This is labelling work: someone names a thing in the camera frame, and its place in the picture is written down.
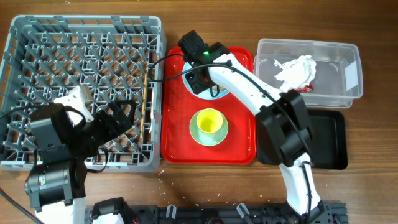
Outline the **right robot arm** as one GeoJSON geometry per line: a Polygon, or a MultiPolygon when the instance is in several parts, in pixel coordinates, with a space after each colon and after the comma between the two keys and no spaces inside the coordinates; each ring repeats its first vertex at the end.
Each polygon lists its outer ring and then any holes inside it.
{"type": "Polygon", "coordinates": [[[191,66],[186,74],[195,94],[220,85],[254,115],[257,146],[279,166],[287,204],[302,223],[314,221],[321,199],[311,170],[313,128],[301,94],[295,90],[284,93],[268,85],[223,44],[208,45],[194,30],[183,35],[178,46],[191,66]]]}

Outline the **white napkin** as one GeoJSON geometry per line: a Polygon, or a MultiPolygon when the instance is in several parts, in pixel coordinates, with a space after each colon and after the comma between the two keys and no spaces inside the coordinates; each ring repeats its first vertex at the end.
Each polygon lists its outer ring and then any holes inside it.
{"type": "Polygon", "coordinates": [[[285,63],[280,63],[275,59],[274,65],[282,69],[274,78],[282,82],[279,90],[283,92],[303,88],[315,79],[317,63],[311,55],[301,55],[285,63]]]}

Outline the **red snack wrapper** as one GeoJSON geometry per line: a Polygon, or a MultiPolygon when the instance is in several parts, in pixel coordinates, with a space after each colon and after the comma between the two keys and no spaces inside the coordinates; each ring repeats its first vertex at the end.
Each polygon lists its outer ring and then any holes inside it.
{"type": "Polygon", "coordinates": [[[297,91],[298,91],[299,93],[308,93],[308,92],[310,92],[310,91],[312,91],[312,90],[313,90],[313,87],[312,87],[311,84],[306,85],[306,86],[303,87],[303,88],[298,88],[298,89],[297,89],[297,91]]]}

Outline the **yellow cup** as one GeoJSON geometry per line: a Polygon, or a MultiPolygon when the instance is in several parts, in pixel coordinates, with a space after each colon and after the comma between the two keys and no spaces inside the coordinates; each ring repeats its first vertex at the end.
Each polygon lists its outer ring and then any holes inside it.
{"type": "Polygon", "coordinates": [[[223,116],[214,108],[205,108],[198,113],[196,124],[203,133],[214,134],[222,127],[223,116]]]}

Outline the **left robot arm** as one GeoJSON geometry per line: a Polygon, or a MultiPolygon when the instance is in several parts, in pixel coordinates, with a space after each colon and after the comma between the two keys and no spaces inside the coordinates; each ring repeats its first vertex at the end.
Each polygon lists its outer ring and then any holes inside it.
{"type": "Polygon", "coordinates": [[[112,101],[112,111],[95,113],[92,121],[73,124],[69,112],[76,109],[61,103],[42,105],[30,117],[38,143],[34,163],[25,181],[30,206],[42,223],[83,223],[85,221],[85,179],[93,172],[85,165],[99,152],[108,154],[104,145],[128,131],[134,124],[134,100],[112,101]]]}

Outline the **white bowl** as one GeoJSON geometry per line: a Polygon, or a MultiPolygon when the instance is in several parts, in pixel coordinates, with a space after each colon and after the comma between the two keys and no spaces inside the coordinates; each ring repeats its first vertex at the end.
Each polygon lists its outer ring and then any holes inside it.
{"type": "Polygon", "coordinates": [[[212,90],[215,92],[216,97],[223,97],[229,93],[229,91],[221,85],[213,86],[212,90]]]}

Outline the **white plastic fork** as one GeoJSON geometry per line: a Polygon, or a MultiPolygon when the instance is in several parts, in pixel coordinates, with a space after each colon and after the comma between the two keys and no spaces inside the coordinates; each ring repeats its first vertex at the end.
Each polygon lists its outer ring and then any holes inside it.
{"type": "Polygon", "coordinates": [[[155,126],[155,93],[152,93],[152,97],[151,97],[151,108],[150,108],[150,128],[149,128],[149,134],[152,133],[153,127],[155,126]]]}

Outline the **wooden chopstick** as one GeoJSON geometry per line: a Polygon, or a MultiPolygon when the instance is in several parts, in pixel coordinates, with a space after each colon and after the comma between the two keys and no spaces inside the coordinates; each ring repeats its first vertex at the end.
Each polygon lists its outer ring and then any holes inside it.
{"type": "Polygon", "coordinates": [[[142,113],[141,113],[141,132],[140,138],[143,138],[144,135],[144,120],[145,120],[145,113],[146,113],[146,101],[147,101],[147,86],[148,86],[148,72],[144,75],[144,88],[142,89],[142,113]]]}

